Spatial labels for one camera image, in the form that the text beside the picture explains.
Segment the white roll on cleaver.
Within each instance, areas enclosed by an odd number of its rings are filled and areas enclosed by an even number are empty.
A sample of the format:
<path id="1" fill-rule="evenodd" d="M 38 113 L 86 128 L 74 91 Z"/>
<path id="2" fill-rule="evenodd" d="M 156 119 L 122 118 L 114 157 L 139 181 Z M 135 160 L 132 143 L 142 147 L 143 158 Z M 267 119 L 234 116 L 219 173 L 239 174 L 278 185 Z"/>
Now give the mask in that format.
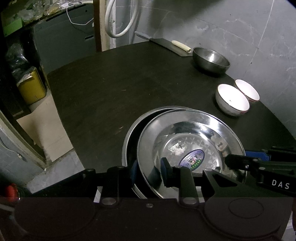
<path id="1" fill-rule="evenodd" d="M 181 43 L 179 41 L 172 40 L 171 43 L 173 45 L 177 46 L 178 48 L 186 51 L 187 53 L 191 53 L 192 52 L 192 49 L 189 46 L 187 46 L 187 45 L 185 45 L 185 44 L 183 44 L 183 43 Z"/>

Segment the green box on shelf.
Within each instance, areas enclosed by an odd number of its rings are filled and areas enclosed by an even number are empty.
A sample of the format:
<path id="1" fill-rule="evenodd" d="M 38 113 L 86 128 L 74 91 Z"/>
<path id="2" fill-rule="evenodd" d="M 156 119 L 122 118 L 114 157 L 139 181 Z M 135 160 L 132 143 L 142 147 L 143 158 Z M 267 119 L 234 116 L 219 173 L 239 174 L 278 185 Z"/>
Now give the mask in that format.
<path id="1" fill-rule="evenodd" d="M 10 24 L 3 27 L 4 36 L 8 36 L 15 31 L 21 29 L 23 26 L 22 19 L 18 18 L 16 20 L 13 20 Z"/>

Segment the cleaver knife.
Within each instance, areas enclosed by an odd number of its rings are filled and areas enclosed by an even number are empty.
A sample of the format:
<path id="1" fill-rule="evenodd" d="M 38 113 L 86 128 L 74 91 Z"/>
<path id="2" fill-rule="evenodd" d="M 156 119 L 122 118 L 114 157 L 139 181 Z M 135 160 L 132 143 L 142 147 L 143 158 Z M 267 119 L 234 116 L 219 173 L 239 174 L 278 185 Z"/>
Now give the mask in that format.
<path id="1" fill-rule="evenodd" d="M 149 40 L 151 42 L 154 42 L 174 53 L 176 53 L 178 56 L 181 56 L 181 57 L 190 57 L 192 56 L 192 52 L 191 53 L 187 53 L 186 51 L 178 48 L 177 46 L 173 45 L 171 43 L 171 41 L 168 41 L 164 38 L 153 38 L 153 37 L 150 37 L 148 36 L 147 34 L 144 34 L 142 32 L 139 32 L 139 31 L 135 31 L 134 32 L 138 37 L 142 38 L 142 39 L 146 39 L 146 40 Z"/>

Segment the large steel basin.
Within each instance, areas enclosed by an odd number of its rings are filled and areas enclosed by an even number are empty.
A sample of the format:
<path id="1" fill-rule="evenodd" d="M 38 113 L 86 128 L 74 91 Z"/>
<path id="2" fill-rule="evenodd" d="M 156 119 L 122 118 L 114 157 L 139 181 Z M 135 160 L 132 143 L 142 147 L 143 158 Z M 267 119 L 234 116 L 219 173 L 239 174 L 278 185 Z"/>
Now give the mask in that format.
<path id="1" fill-rule="evenodd" d="M 144 127 L 159 114 L 174 109 L 186 109 L 184 106 L 164 106 L 152 109 L 141 115 L 128 130 L 122 147 L 121 163 L 130 171 L 132 192 L 139 199 L 160 199 L 146 183 L 137 162 L 137 144 Z"/>

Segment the white ceramic bowl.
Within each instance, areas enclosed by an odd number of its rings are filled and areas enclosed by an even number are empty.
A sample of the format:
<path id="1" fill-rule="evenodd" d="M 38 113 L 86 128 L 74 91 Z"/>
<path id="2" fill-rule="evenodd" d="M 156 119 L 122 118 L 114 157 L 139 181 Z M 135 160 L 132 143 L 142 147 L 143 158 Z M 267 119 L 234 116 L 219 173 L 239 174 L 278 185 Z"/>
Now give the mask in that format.
<path id="1" fill-rule="evenodd" d="M 260 95 L 257 90 L 248 82 L 242 79 L 236 79 L 234 81 L 234 86 L 240 90 L 250 103 L 255 103 L 260 101 Z"/>
<path id="2" fill-rule="evenodd" d="M 215 99 L 219 108 L 231 116 L 241 116 L 250 109 L 250 104 L 245 95 L 229 84 L 217 86 Z"/>

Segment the red capped bottle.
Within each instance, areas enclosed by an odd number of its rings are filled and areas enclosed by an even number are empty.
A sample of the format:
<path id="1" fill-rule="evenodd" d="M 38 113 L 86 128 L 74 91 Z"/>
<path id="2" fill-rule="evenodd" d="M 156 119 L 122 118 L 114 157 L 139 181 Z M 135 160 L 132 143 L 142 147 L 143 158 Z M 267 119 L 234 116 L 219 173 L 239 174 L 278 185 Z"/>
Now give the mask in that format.
<path id="1" fill-rule="evenodd" d="M 15 183 L 6 187 L 6 198 L 9 202 L 16 202 L 19 199 L 19 193 Z"/>

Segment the small steel bowl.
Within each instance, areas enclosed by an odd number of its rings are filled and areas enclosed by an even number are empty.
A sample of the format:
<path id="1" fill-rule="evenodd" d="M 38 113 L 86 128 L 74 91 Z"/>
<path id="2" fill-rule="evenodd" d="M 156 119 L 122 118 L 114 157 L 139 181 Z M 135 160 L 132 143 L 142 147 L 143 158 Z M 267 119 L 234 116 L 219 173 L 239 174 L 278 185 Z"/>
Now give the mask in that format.
<path id="1" fill-rule="evenodd" d="M 223 55 L 207 48 L 195 47 L 192 56 L 200 67 L 210 72 L 225 73 L 231 65 Z"/>

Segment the yellow jerry can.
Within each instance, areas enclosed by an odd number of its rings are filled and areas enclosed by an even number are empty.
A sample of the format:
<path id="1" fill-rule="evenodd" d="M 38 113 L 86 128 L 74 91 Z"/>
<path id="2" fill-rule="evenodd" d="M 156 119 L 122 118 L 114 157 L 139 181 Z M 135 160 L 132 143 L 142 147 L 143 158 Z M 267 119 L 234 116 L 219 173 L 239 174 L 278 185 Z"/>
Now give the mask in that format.
<path id="1" fill-rule="evenodd" d="M 28 105 L 34 104 L 46 96 L 46 88 L 36 67 L 25 72 L 16 85 Z"/>

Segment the steel plate with sticker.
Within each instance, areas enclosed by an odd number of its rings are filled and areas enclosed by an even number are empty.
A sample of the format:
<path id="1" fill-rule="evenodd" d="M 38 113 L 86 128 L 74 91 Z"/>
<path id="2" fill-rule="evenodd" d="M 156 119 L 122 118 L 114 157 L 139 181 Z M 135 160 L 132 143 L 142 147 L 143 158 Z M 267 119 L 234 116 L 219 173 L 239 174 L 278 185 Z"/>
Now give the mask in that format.
<path id="1" fill-rule="evenodd" d="M 174 109 L 159 114 L 144 127 L 137 145 L 137 161 L 150 190 L 158 198 L 177 198 L 176 187 L 166 187 L 161 175 L 161 158 L 169 164 L 188 167 L 192 175 L 214 169 L 234 180 L 245 171 L 230 170 L 229 154 L 245 155 L 237 135 L 213 115 L 194 109 Z"/>

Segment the dark cabinet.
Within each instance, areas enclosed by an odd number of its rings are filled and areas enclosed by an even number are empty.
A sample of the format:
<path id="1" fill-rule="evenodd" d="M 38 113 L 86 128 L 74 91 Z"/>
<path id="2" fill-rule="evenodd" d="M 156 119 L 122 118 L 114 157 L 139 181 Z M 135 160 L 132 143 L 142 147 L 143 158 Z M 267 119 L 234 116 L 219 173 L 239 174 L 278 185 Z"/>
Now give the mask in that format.
<path id="1" fill-rule="evenodd" d="M 93 5 L 84 4 L 44 19 L 33 27 L 34 42 L 46 74 L 96 52 Z"/>

